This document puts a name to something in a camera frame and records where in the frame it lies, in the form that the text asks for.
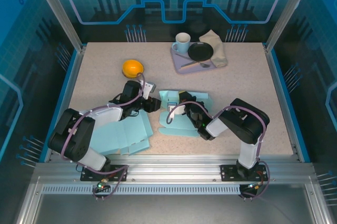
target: white tabletop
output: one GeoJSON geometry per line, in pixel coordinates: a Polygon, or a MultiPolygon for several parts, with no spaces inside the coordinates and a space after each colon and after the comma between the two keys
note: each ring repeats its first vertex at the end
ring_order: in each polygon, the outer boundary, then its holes
{"type": "MultiPolygon", "coordinates": [[[[106,104],[128,80],[122,75],[123,62],[136,59],[144,65],[146,80],[157,85],[152,97],[159,98],[159,90],[207,92],[214,102],[212,115],[240,98],[270,118],[261,153],[293,153],[261,43],[225,43],[226,67],[186,75],[175,72],[170,47],[171,43],[88,43],[70,108],[87,110],[106,104]]],[[[240,140],[230,130],[213,141],[160,134],[159,115],[160,111],[148,114],[154,134],[151,147],[140,154],[240,152],[240,140]]]]}

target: light blue cloth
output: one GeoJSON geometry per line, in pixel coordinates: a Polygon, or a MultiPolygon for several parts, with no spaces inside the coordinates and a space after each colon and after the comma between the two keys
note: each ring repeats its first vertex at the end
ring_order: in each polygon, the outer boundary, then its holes
{"type": "Polygon", "coordinates": [[[93,131],[90,147],[102,155],[116,153],[135,154],[150,147],[148,138],[153,131],[145,111],[136,117],[112,122],[93,131]]]}
{"type": "MultiPolygon", "coordinates": [[[[189,92],[192,96],[196,96],[197,101],[202,101],[206,109],[210,112],[213,101],[207,93],[189,92]]],[[[159,123],[164,128],[159,128],[159,132],[166,135],[199,137],[199,134],[194,128],[192,122],[186,115],[176,114],[171,124],[166,123],[166,118],[169,112],[167,111],[167,103],[175,102],[179,104],[179,91],[159,91],[162,100],[162,107],[166,109],[160,114],[159,123]]]]}

